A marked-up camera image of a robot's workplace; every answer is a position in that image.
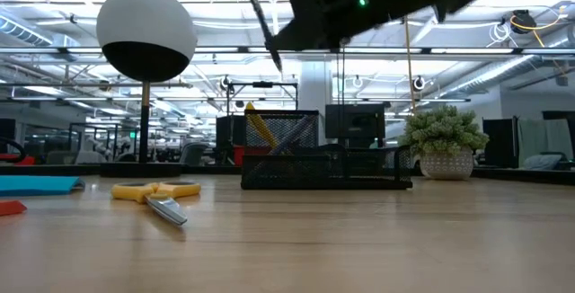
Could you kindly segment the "black pen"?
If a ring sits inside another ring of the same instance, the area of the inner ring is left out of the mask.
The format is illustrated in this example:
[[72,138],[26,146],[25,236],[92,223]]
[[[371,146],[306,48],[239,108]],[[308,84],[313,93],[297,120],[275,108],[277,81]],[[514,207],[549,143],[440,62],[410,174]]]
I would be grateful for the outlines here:
[[271,59],[275,65],[275,67],[277,68],[277,70],[280,73],[282,73],[283,72],[283,66],[282,66],[281,58],[279,56],[279,52],[278,52],[277,48],[273,45],[274,35],[271,33],[269,25],[266,22],[265,15],[264,15],[264,12],[261,8],[260,1],[259,0],[249,0],[249,1],[252,5],[253,11],[256,14],[259,25],[261,26],[261,31],[262,31],[262,34],[264,37],[264,46],[265,46],[266,50],[270,53]]

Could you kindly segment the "blue grey pen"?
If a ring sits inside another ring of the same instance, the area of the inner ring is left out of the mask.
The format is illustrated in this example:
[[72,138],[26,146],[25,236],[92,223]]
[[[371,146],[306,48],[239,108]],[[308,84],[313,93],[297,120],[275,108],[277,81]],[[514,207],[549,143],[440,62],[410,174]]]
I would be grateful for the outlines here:
[[270,150],[270,155],[279,155],[284,150],[286,150],[289,145],[295,141],[302,132],[315,121],[315,116],[305,116],[302,118],[290,131],[289,133],[282,139],[282,141],[275,146],[273,149]]

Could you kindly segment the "black mesh desk organizer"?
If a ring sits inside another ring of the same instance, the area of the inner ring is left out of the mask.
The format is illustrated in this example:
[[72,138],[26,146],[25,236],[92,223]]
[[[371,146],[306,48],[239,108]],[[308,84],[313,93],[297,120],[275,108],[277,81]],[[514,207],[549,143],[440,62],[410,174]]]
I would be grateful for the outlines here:
[[318,111],[254,110],[278,144],[305,116],[315,116],[279,155],[246,119],[241,187],[244,190],[407,190],[412,187],[407,146],[349,148],[319,143]]

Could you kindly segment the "yellow-handled scissors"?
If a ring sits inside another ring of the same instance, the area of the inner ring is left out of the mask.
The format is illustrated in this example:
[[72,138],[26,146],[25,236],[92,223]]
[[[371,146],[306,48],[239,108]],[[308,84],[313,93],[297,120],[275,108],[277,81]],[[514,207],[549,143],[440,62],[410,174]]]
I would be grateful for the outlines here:
[[146,204],[158,216],[176,226],[182,226],[188,221],[177,199],[196,196],[200,192],[200,184],[185,181],[122,182],[111,188],[113,199]]

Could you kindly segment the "blue sticky note pad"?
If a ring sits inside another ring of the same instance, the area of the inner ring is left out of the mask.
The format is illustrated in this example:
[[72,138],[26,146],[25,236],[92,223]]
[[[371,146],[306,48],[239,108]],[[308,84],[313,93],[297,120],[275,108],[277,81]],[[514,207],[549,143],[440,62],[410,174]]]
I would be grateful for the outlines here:
[[84,187],[84,181],[73,176],[0,176],[0,197],[67,195]]

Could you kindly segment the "orange marker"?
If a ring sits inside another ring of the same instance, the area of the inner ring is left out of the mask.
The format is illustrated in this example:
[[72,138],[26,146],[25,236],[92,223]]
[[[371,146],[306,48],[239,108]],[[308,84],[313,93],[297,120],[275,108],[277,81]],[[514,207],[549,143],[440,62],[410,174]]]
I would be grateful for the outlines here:
[[0,201],[0,217],[22,214],[27,207],[19,200]]

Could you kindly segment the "black monitor back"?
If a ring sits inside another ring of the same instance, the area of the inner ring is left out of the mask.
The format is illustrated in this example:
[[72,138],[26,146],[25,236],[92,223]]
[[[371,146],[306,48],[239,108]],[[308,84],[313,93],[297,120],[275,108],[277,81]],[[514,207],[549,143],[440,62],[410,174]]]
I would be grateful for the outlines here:
[[329,104],[325,106],[326,138],[384,138],[385,106]]

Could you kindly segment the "white globe table lamp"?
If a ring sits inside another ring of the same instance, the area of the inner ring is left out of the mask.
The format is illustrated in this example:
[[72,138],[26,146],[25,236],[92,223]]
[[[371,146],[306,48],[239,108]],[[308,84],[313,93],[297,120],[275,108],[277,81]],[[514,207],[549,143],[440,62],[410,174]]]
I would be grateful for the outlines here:
[[179,164],[148,161],[148,130],[151,85],[175,78],[194,56],[198,39],[188,11],[178,0],[106,0],[97,16],[96,34],[109,64],[142,84],[138,159],[102,164],[100,176],[179,176]]

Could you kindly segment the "green artificial potted plant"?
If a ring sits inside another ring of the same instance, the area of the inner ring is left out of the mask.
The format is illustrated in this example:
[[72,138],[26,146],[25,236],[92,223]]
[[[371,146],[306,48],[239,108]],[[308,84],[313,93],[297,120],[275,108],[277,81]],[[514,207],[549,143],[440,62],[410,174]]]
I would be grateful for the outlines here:
[[449,105],[414,113],[406,119],[399,136],[399,144],[411,149],[422,174],[433,180],[470,178],[473,153],[483,150],[488,142],[473,111],[459,111]]

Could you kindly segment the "black cabinet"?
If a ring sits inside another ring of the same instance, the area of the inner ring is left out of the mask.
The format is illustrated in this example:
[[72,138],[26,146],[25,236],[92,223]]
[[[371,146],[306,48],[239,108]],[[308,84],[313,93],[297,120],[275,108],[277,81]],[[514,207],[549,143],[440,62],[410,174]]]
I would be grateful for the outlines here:
[[483,120],[482,132],[489,137],[485,163],[499,168],[518,168],[518,120]]

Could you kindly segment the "red cart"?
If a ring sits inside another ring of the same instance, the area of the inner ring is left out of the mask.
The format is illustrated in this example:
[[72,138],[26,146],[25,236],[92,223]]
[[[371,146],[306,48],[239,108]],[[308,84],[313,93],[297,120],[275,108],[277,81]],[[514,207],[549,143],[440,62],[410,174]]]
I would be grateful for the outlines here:
[[0,137],[0,164],[31,166],[36,160],[24,147],[10,138]]

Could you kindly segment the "black gantry frame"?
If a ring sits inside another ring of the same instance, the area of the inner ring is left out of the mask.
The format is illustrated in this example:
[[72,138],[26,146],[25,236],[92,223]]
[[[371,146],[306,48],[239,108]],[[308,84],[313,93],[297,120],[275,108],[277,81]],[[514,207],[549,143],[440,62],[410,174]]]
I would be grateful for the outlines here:
[[[245,87],[251,87],[254,89],[272,89],[272,88],[279,88],[284,94],[284,96],[272,98],[268,95],[265,96],[258,96],[258,97],[247,97],[241,98],[239,94],[243,91]],[[250,83],[233,83],[229,82],[226,87],[226,114],[230,114],[231,103],[234,101],[241,101],[241,102],[265,102],[265,101],[273,101],[273,102],[287,102],[291,101],[295,104],[295,108],[299,108],[299,90],[298,90],[298,83],[280,83],[280,82],[270,82],[270,81],[255,81]]]

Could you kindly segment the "black aluminium table frame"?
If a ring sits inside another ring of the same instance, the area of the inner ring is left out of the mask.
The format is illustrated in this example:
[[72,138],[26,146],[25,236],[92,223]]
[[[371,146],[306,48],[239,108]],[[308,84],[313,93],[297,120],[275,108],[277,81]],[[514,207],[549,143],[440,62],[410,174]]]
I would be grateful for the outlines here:
[[[242,169],[235,166],[188,166],[181,164],[0,165],[0,175],[84,176],[99,174],[111,178],[154,178],[182,174],[240,175],[241,173]],[[472,177],[575,186],[575,172],[573,171],[476,168],[472,172]]]

